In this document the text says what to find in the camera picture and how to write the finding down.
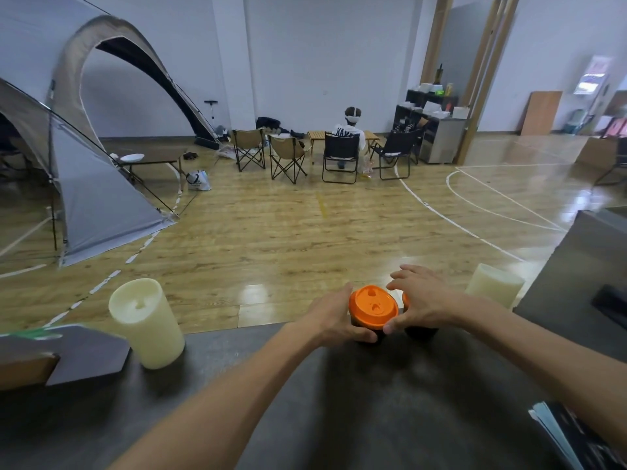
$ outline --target cream cylinder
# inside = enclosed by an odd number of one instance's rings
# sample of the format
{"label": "cream cylinder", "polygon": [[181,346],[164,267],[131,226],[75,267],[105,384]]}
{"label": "cream cylinder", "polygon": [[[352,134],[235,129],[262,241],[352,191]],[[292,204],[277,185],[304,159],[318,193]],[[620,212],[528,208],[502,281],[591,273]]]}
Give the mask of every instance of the cream cylinder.
{"label": "cream cylinder", "polygon": [[512,308],[524,284],[525,281],[516,274],[479,264],[466,287],[466,293],[476,297],[487,297],[505,308]]}
{"label": "cream cylinder", "polygon": [[148,369],[172,363],[185,348],[183,333],[159,282],[137,279],[113,292],[109,313]]}

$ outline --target shopping bag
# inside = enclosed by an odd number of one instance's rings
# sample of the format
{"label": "shopping bag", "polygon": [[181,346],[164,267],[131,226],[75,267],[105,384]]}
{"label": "shopping bag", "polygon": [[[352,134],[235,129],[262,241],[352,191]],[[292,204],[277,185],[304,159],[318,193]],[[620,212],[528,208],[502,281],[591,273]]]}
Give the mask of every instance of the shopping bag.
{"label": "shopping bag", "polygon": [[187,188],[190,190],[209,191],[209,176],[205,170],[195,170],[185,175]]}

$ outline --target folding chair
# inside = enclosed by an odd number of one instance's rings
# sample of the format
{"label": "folding chair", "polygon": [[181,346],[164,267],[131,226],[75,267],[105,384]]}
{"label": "folding chair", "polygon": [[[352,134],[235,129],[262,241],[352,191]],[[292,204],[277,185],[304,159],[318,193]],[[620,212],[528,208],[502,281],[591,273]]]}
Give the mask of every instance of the folding chair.
{"label": "folding chair", "polygon": [[[618,181],[612,181],[610,183],[601,183],[601,181],[612,173],[616,168],[627,168],[627,137],[620,137],[616,143],[616,161],[614,165],[601,177],[594,182],[594,186],[613,186],[619,185],[623,183],[623,181],[627,181],[627,176],[623,175],[622,178]],[[625,196],[627,196],[627,185],[625,185]]]}
{"label": "folding chair", "polygon": [[[355,163],[354,170],[340,170],[327,168],[327,161]],[[357,162],[359,160],[359,135],[336,136],[329,132],[324,133],[324,156],[322,159],[322,181],[325,183],[339,183],[352,185],[357,181]],[[327,181],[324,172],[353,173],[353,181]]]}
{"label": "folding chair", "polygon": [[266,169],[265,149],[263,146],[263,129],[257,130],[233,130],[233,146],[235,147],[235,158],[237,167],[241,172],[250,162],[254,162]]}
{"label": "folding chair", "polygon": [[[379,166],[375,166],[375,170],[379,170],[379,178],[382,180],[404,180],[410,177],[411,166],[411,150],[416,144],[416,132],[399,133],[390,132],[386,144],[381,147],[380,145],[374,145],[372,151],[379,155]],[[407,176],[406,177],[390,177],[384,178],[381,175],[381,170],[387,170],[394,168],[398,163],[399,158],[407,157]],[[381,164],[381,159],[384,159],[388,166]]]}
{"label": "folding chair", "polygon": [[[307,176],[307,173],[303,170],[303,161],[305,159],[305,152],[309,149],[303,148],[300,141],[294,137],[277,138],[269,135],[268,138],[270,139],[270,175],[272,179],[278,177],[280,174],[279,170],[281,170],[293,184],[296,184],[298,175],[301,172]],[[281,165],[281,160],[288,160],[289,163],[283,166]],[[276,167],[273,167],[273,161],[277,164]],[[294,168],[294,174],[292,176],[288,173],[290,168]]]}

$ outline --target white plate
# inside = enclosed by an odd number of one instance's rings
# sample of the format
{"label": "white plate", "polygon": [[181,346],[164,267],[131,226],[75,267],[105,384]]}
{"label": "white plate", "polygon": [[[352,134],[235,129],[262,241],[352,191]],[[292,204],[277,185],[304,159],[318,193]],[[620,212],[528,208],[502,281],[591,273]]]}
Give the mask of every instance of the white plate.
{"label": "white plate", "polygon": [[124,155],[120,158],[125,163],[141,162],[144,159],[143,153],[131,153],[130,155]]}

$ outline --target white t-shirt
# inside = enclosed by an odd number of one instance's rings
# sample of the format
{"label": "white t-shirt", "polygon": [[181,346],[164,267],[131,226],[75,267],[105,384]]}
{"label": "white t-shirt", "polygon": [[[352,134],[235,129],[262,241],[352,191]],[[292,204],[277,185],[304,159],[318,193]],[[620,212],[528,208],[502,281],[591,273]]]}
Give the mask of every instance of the white t-shirt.
{"label": "white t-shirt", "polygon": [[359,130],[357,127],[353,127],[352,125],[339,125],[333,127],[334,135],[337,136],[349,136],[349,135],[359,135],[359,151],[365,148],[365,134],[362,130]]}

